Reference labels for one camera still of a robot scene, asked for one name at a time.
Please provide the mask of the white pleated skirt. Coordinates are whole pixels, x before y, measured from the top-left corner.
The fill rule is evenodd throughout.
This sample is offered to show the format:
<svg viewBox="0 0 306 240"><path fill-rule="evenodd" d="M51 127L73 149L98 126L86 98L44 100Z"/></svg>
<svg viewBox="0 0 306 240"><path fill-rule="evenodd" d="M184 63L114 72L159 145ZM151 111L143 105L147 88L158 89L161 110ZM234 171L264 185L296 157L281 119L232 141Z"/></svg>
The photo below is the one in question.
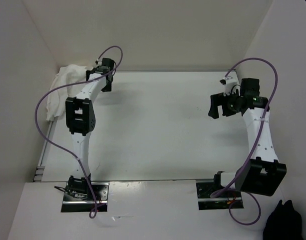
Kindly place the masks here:
<svg viewBox="0 0 306 240"><path fill-rule="evenodd" d="M51 90L63 85L84 82L86 79L86 71L90 67L70 64L61 67L58 74L55 76L51 85ZM53 121L56 117L63 115L65 111L65 101L67 97L73 97L81 89L83 85L66 86L50 93L47 97L47 121Z"/></svg>

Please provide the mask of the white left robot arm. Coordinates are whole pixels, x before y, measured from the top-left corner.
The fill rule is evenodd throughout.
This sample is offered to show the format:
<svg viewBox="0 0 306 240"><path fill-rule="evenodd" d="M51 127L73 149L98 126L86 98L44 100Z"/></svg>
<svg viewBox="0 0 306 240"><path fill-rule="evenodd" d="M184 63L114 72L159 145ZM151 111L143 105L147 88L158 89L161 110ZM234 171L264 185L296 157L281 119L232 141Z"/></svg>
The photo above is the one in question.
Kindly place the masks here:
<svg viewBox="0 0 306 240"><path fill-rule="evenodd" d="M88 164L89 140L95 129L93 102L101 92L112 90L115 61L103 58L97 66L86 71L86 85L74 97L65 101L66 126L72 136L73 153L77 166L68 180L66 192L81 200L92 199L91 173Z"/></svg>

